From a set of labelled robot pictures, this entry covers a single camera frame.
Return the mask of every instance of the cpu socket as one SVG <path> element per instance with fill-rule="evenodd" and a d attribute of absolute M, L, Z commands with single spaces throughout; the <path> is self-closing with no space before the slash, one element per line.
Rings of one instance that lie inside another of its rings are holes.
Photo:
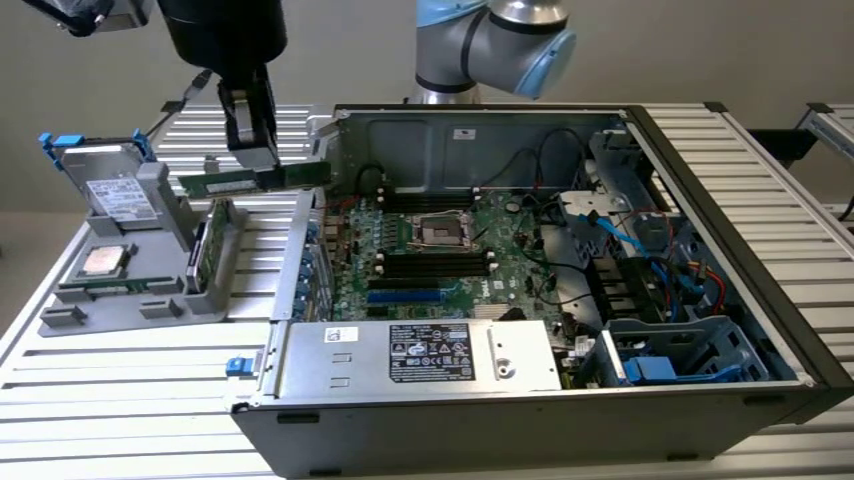
<path fill-rule="evenodd" d="M 415 243 L 435 247 L 470 247 L 468 215 L 420 216 L 412 219 Z"/>

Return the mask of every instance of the gray robot arm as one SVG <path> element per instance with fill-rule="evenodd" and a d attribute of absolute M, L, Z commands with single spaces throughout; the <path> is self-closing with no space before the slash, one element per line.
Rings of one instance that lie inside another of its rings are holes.
<path fill-rule="evenodd" d="M 478 103 L 478 84 L 538 98 L 575 47 L 562 0 L 419 0 L 410 103 Z"/>

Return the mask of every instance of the white label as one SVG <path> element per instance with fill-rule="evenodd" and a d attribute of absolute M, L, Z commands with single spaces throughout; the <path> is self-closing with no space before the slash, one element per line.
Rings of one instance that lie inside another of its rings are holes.
<path fill-rule="evenodd" d="M 454 140 L 474 140 L 478 137 L 478 130 L 468 128 L 454 129 Z"/>
<path fill-rule="evenodd" d="M 104 212 L 116 222 L 155 220 L 157 218 L 143 187 L 135 178 L 91 180 L 85 184 L 97 198 Z"/>
<path fill-rule="evenodd" d="M 358 342 L 359 327 L 327 328 L 323 341 L 324 343 Z"/>

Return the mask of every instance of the sticker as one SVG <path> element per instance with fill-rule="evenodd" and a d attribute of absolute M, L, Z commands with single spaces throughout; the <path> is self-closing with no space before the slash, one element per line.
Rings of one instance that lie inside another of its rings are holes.
<path fill-rule="evenodd" d="M 324 343 L 342 343 L 359 341 L 359 327 L 327 328 L 323 336 Z"/>
<path fill-rule="evenodd" d="M 116 222 L 157 218 L 143 187 L 135 178 L 89 180 L 85 184 L 104 212 Z"/>
<path fill-rule="evenodd" d="M 468 324 L 404 324 L 388 328 L 388 377 L 395 383 L 475 380 Z"/>
<path fill-rule="evenodd" d="M 474 140 L 478 137 L 478 130 L 468 128 L 454 129 L 454 140 Z"/>

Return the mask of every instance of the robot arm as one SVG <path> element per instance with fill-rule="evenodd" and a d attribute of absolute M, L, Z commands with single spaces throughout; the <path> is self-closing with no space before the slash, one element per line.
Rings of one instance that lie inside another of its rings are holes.
<path fill-rule="evenodd" d="M 476 103 L 478 83 L 538 98 L 575 47 L 562 0 L 419 0 L 410 103 Z"/>
<path fill-rule="evenodd" d="M 153 0 L 24 0 L 75 36 L 148 23 Z M 267 63 L 284 51 L 282 0 L 157 0 L 180 57 L 221 78 L 228 149 L 256 172 L 279 168 Z M 476 103 L 476 84 L 530 98 L 575 44 L 562 0 L 418 0 L 411 103 Z"/>
<path fill-rule="evenodd" d="M 24 0 L 77 37 L 141 27 L 153 0 Z M 180 57 L 220 76 L 228 150 L 255 171 L 276 169 L 267 63 L 284 51 L 280 0 L 157 0 Z"/>

